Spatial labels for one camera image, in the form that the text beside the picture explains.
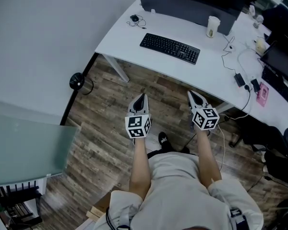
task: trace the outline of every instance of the paper cup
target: paper cup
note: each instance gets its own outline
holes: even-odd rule
[[[209,16],[206,35],[208,37],[214,37],[220,23],[221,21],[217,17]]]

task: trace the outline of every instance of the computer mouse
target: computer mouse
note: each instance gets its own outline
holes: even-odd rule
[[[139,17],[136,16],[135,14],[132,15],[132,16],[130,16],[130,19],[131,19],[133,22],[137,22],[137,21],[139,21]]]

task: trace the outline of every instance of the wooden floor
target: wooden floor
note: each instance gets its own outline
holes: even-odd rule
[[[86,211],[113,186],[128,189],[133,148],[124,117],[129,102],[138,94],[145,92],[149,97],[152,114],[152,127],[146,139],[149,150],[158,149],[160,131],[168,134],[177,150],[194,134],[189,128],[187,90],[195,88],[127,62],[119,64],[129,76],[129,83],[123,82],[99,56],[88,74],[94,81],[94,90],[87,96],[79,94],[72,105],[67,125],[78,126],[81,131],[74,140],[65,172],[48,180],[47,193],[41,199],[44,222],[40,229],[74,230],[87,219]],[[213,106],[220,103],[216,98],[206,97]],[[234,121],[220,127],[226,138],[222,176],[237,178],[248,190],[263,175],[261,157],[243,143],[234,149],[228,146],[229,141],[237,138]],[[223,136],[216,128],[209,138],[220,165]],[[188,147],[197,152],[196,137]],[[262,178],[249,193],[263,211],[266,225],[275,217],[271,208],[287,198],[288,188]]]

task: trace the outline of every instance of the cable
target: cable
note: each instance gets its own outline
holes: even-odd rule
[[[139,25],[139,23],[140,22],[142,22],[142,21],[144,21],[144,25]],[[126,21],[126,23],[129,25],[129,26],[131,26],[131,27],[134,27],[134,26],[138,26],[138,27],[140,27],[140,28],[142,28],[142,29],[146,29],[146,27],[144,27],[144,26],[146,26],[146,21],[143,19],[143,17],[142,16],[140,16],[140,18],[139,18],[139,20],[138,21],[136,21],[136,22],[133,22],[133,24],[132,24],[132,22],[130,22],[130,21]]]
[[[260,65],[264,68],[264,66],[261,64],[260,62],[260,58],[257,58],[258,62],[260,63]]]
[[[273,179],[272,179],[271,177],[269,177],[269,176],[264,176],[264,178],[265,178],[267,181],[272,181],[272,182],[275,182],[275,183],[277,183],[277,184],[280,184],[280,185],[288,188],[288,186],[286,186],[286,185],[284,185],[284,184],[282,184],[282,183],[279,183],[279,182],[273,180]]]
[[[194,136],[192,136],[192,138],[186,143],[186,145],[183,146],[183,148],[186,147],[186,146],[190,143],[190,141],[192,141],[192,139],[193,139],[195,136],[196,136],[196,133],[195,133]]]
[[[111,230],[115,230],[115,227],[113,226],[111,219],[109,217],[109,207],[106,209],[106,221],[109,227],[111,228]]]
[[[186,143],[186,145],[184,145],[183,147],[186,147],[189,143],[190,143],[190,141],[192,141],[192,139],[194,138],[196,136],[196,133],[194,134],[194,136],[192,136],[192,138]]]
[[[223,153],[222,165],[221,165],[221,169],[220,169],[220,172],[221,172],[221,170],[222,170],[222,168],[223,168],[223,163],[224,163],[224,158],[225,158],[225,151],[226,151],[226,148],[225,148],[225,136],[224,136],[224,133],[223,133],[223,131],[221,130],[219,124],[218,124],[217,126],[219,127],[220,131],[222,132],[223,142],[224,142],[224,153]]]
[[[224,64],[224,58],[223,58],[223,57],[226,56],[226,55],[228,55],[228,54],[231,54],[231,52],[228,52],[227,54],[225,54],[225,55],[222,56],[223,67],[225,67],[225,68],[227,68],[227,69],[229,69],[229,70],[235,71],[235,74],[237,74],[235,69],[228,68],[228,67],[226,67],[225,64]]]
[[[253,184],[253,186],[251,186],[251,188],[249,189],[249,190],[247,190],[246,192],[249,192],[253,187],[255,187],[259,182],[260,182],[260,180],[263,178],[263,176],[262,177],[260,177],[260,179],[255,183],[255,184]]]
[[[248,103],[249,103],[249,101],[250,101],[251,90],[249,90],[249,98],[248,98],[248,101],[247,101],[247,103],[245,104],[245,106],[241,109],[241,111],[243,111],[243,110],[246,108],[246,106],[248,105]],[[245,116],[236,117],[236,118],[227,116],[226,114],[220,114],[220,115],[224,115],[224,116],[226,116],[226,117],[228,117],[229,119],[232,119],[232,120],[237,120],[237,119],[244,118],[244,117],[248,116],[248,115],[250,114],[250,112],[251,112],[251,109],[249,110],[249,113],[247,113]]]
[[[226,48],[227,48],[227,46],[229,45],[229,44],[231,44],[231,43],[233,43],[234,41],[235,41],[235,36],[233,36],[230,40],[228,40],[225,36],[224,36],[224,34],[222,34],[223,35],[223,37],[226,39],[226,41],[227,41],[227,44],[226,44],[226,46],[225,46],[225,48],[223,49],[223,51],[224,52],[232,52],[232,51],[227,51],[227,50],[225,50]]]
[[[281,209],[288,209],[288,207],[275,207],[275,208],[270,208],[270,210],[271,209],[281,210]]]
[[[219,124],[222,124],[222,123],[225,123],[225,122],[227,122],[228,120],[224,120],[224,121],[222,121],[222,122],[219,122],[217,125],[219,125]]]
[[[241,111],[243,111],[246,106],[248,105],[249,101],[250,101],[250,97],[251,97],[251,91],[249,91],[249,98],[248,98],[248,102],[245,104],[245,106],[241,109]]]
[[[240,67],[242,68],[242,70],[244,71],[244,73],[245,73],[245,75],[246,75],[246,78],[247,78],[247,81],[248,81],[248,84],[249,84],[250,81],[249,81],[249,78],[248,78],[248,74],[247,74],[246,71],[244,70],[244,68],[243,68],[243,66],[241,65],[240,60],[239,60],[239,57],[240,57],[243,53],[247,52],[248,50],[253,50],[253,49],[252,49],[252,48],[246,48],[246,49],[242,50],[242,51],[240,52],[240,54],[238,54],[237,61],[238,61],[239,65],[240,65]]]
[[[5,215],[9,218],[9,222],[8,222],[8,224],[7,224],[7,227],[9,227],[10,226],[10,222],[11,222],[11,220],[13,221],[13,219],[12,219],[12,217],[10,217],[7,213],[6,213],[6,211],[4,212],[5,213]]]

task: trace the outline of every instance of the pink object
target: pink object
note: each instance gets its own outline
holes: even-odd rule
[[[269,94],[269,88],[265,86],[262,82],[260,83],[260,90],[257,94],[257,99],[256,101],[264,107],[265,103],[267,102],[268,99],[268,94]]]

